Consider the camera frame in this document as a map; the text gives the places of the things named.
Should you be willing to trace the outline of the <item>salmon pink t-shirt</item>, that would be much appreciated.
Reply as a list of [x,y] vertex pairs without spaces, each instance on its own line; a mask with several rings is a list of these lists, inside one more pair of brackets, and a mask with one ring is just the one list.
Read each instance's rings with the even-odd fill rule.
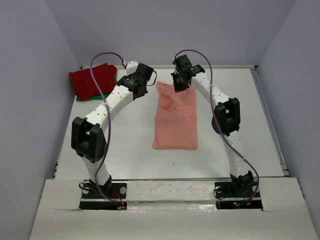
[[158,104],[155,114],[154,141],[156,150],[198,148],[196,90],[190,87],[175,92],[172,84],[157,82]]

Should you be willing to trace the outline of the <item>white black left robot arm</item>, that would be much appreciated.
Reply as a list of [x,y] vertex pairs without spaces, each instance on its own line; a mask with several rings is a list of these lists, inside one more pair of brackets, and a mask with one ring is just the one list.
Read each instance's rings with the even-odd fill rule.
[[105,160],[111,140],[111,123],[134,100],[147,94],[147,83],[155,70],[143,63],[129,62],[126,74],[117,81],[108,97],[85,117],[76,117],[71,125],[71,148],[84,162],[89,174],[89,190],[108,198],[112,176]]

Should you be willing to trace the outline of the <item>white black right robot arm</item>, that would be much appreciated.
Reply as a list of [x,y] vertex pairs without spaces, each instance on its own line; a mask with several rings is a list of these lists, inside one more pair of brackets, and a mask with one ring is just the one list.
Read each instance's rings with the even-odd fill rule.
[[240,143],[240,101],[224,94],[213,83],[213,71],[206,74],[200,65],[193,65],[187,55],[176,55],[171,74],[175,92],[189,87],[195,88],[210,104],[211,125],[220,135],[229,161],[230,181],[221,182],[215,187],[214,195],[218,200],[243,198],[247,204],[258,193],[259,175],[251,163],[243,156]]

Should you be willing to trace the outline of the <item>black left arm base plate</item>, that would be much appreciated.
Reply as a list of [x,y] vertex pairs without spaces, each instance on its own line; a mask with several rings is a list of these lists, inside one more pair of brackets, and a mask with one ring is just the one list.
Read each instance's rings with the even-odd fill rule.
[[81,210],[106,210],[122,211],[127,209],[127,185],[126,181],[113,181],[111,189],[105,195],[101,195],[96,186],[89,180],[79,183],[81,197],[79,208]]

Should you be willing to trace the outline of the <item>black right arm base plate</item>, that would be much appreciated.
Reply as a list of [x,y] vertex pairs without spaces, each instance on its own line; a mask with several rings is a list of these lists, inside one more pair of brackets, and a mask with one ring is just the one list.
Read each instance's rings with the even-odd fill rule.
[[260,192],[258,191],[254,196],[257,183],[254,182],[252,186],[239,192],[231,189],[231,182],[218,181],[214,184],[212,192],[216,199],[217,210],[249,210],[249,209],[263,209]]

